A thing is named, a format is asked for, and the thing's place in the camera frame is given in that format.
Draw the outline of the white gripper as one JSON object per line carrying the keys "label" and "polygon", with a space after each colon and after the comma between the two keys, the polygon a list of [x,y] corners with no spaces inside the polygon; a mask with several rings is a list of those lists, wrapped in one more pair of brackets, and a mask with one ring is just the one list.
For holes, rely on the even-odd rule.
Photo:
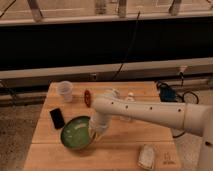
{"label": "white gripper", "polygon": [[95,113],[89,120],[89,136],[94,140],[99,139],[108,129],[111,117],[109,115]]}

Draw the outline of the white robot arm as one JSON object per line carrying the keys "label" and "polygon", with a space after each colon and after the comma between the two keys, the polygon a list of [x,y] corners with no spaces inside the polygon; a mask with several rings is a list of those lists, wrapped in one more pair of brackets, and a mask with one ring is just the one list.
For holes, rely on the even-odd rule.
{"label": "white robot arm", "polygon": [[120,99],[115,89],[99,94],[92,102],[91,135],[102,135],[112,115],[184,130],[200,136],[202,144],[197,171],[213,171],[213,106],[177,102],[142,102]]}

